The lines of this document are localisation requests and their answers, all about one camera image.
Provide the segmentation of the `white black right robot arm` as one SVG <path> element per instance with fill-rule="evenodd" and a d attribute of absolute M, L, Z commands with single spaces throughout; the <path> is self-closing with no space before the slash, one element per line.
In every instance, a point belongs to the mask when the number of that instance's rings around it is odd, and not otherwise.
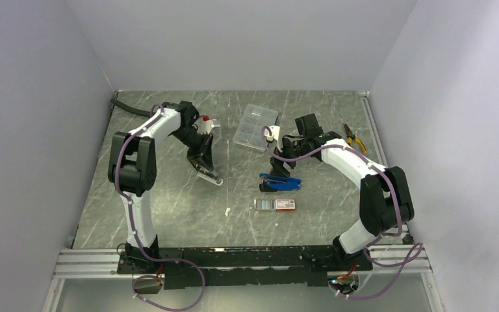
<path fill-rule="evenodd" d="M 314 114 L 296 119 L 299 135 L 294 141 L 282 139 L 278 126 L 264 126 L 261 141 L 275 149 L 267 149 L 275 170 L 284 164 L 291 168 L 298 161 L 312 157 L 330 165 L 359 189 L 359 217 L 344 233 L 333 239 L 331 260 L 335 267 L 346 270 L 356 262 L 357 254 L 383 237 L 398 237 L 402 226 L 412 220 L 415 212 L 405 172 L 372 161 L 351 147 L 341 135 L 325 132 Z"/>

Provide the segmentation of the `small beige white stapler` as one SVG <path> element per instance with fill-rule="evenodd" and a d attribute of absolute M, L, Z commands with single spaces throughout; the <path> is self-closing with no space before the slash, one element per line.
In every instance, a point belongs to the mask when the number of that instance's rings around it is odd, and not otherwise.
<path fill-rule="evenodd" d="M 198 177 L 216 186 L 221 186 L 224 182 L 224 180 L 218 175 L 216 171 L 211 172 L 205 168 L 198 168 L 196 170 L 196 173 Z"/>

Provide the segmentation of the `blue black stapler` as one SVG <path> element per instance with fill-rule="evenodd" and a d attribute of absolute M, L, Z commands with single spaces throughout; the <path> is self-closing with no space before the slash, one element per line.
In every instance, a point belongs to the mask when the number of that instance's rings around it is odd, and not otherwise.
<path fill-rule="evenodd" d="M 261 192 L 279 192 L 299 190 L 301 187 L 301 180 L 292 177 L 274 176 L 266 173 L 259 174 L 261 183 L 259 190 Z"/>

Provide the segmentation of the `red white staples box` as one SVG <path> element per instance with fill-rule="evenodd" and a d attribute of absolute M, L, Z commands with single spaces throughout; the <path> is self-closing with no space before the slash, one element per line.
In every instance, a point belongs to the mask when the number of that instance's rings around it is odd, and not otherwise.
<path fill-rule="evenodd" d="M 262 200 L 253 201 L 257 211 L 295 211 L 296 203 L 294 200 Z"/>

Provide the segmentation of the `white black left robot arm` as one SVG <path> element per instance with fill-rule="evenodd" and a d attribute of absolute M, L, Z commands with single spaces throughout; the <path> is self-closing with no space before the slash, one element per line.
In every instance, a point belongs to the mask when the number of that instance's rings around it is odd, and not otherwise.
<path fill-rule="evenodd" d="M 128 221 L 125 253 L 145 273 L 160 264 L 159 239 L 151 221 L 150 191 L 157 178 L 156 149 L 168 137 L 187 147 L 187 160 L 197 176 L 220 186 L 224 182 L 214 168 L 212 130 L 217 119 L 201 115 L 188 101 L 164 102 L 150 108 L 148 119 L 112 138 L 108 179 L 122 199 Z"/>

